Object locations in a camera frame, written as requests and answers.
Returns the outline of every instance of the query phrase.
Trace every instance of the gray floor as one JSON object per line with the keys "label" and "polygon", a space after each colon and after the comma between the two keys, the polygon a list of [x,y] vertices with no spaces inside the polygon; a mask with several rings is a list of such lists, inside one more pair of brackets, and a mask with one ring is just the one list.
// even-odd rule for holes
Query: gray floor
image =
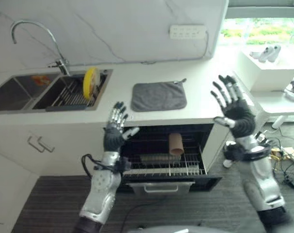
{"label": "gray floor", "polygon": [[[294,123],[286,123],[282,129],[283,134],[294,137]],[[294,147],[294,141],[280,137],[279,132],[271,136],[279,137],[284,147]],[[201,224],[233,233],[264,232],[256,212],[242,191],[237,166],[225,169],[222,161],[220,156],[211,168],[210,174],[223,177],[211,192],[168,197],[156,205],[138,208],[129,215],[124,232],[139,225],[149,227],[167,224]],[[282,184],[280,186],[294,217],[294,189]],[[88,191],[89,181],[85,177],[40,178],[13,232],[70,233]],[[130,208],[157,200],[159,198],[117,195],[115,207],[102,232],[119,232],[124,215]]]}

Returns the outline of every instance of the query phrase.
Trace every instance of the sink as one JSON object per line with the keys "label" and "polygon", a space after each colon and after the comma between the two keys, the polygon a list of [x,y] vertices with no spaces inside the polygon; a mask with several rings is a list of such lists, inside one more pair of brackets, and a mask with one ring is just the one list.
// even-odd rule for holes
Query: sink
{"label": "sink", "polygon": [[57,76],[54,73],[11,77],[0,87],[0,111],[28,109]]}
{"label": "sink", "polygon": [[111,69],[100,71],[100,82],[91,100],[83,97],[84,72],[72,76],[14,76],[0,87],[0,114],[95,110],[111,74]]}
{"label": "sink", "polygon": [[44,109],[47,112],[95,110],[111,73],[112,70],[100,71],[99,85],[90,100],[85,99],[82,92],[84,74],[59,77],[44,92],[40,100],[33,106],[33,109]]}

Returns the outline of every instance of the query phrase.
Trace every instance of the gray towel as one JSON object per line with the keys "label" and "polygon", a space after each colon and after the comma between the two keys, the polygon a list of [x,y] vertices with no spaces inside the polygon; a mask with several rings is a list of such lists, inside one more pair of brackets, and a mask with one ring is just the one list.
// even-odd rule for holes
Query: gray towel
{"label": "gray towel", "polygon": [[182,83],[138,83],[133,87],[131,108],[136,112],[181,109],[187,105]]}

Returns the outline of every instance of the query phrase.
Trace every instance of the faucet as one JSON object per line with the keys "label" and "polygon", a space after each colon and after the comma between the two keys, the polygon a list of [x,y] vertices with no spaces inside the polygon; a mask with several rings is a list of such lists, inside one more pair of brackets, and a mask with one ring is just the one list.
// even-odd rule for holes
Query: faucet
{"label": "faucet", "polygon": [[22,24],[22,23],[34,24],[34,25],[36,25],[36,26],[44,29],[46,32],[49,33],[49,35],[51,36],[52,41],[55,44],[55,47],[56,47],[58,53],[60,55],[60,58],[55,61],[56,65],[54,65],[54,66],[48,66],[48,67],[58,67],[61,70],[61,73],[62,74],[66,75],[66,76],[69,76],[69,71],[68,71],[68,67],[67,67],[68,60],[65,57],[63,57],[63,55],[62,55],[62,53],[61,53],[61,51],[59,49],[58,43],[55,40],[54,35],[52,34],[52,32],[45,25],[43,25],[41,23],[38,23],[38,22],[35,22],[35,21],[24,20],[24,19],[15,21],[11,25],[11,37],[12,37],[13,43],[16,44],[15,29],[16,29],[17,25]]}

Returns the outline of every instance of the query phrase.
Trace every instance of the white marble backsplash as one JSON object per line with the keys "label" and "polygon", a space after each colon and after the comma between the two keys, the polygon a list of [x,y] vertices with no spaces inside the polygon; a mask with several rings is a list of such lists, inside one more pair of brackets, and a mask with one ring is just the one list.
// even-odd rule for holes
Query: white marble backsplash
{"label": "white marble backsplash", "polygon": [[207,57],[218,38],[227,0],[0,0],[0,72],[47,67],[58,58],[48,33],[22,24],[40,22],[54,34],[71,65],[199,58],[206,40],[171,40],[172,24],[204,24]]}

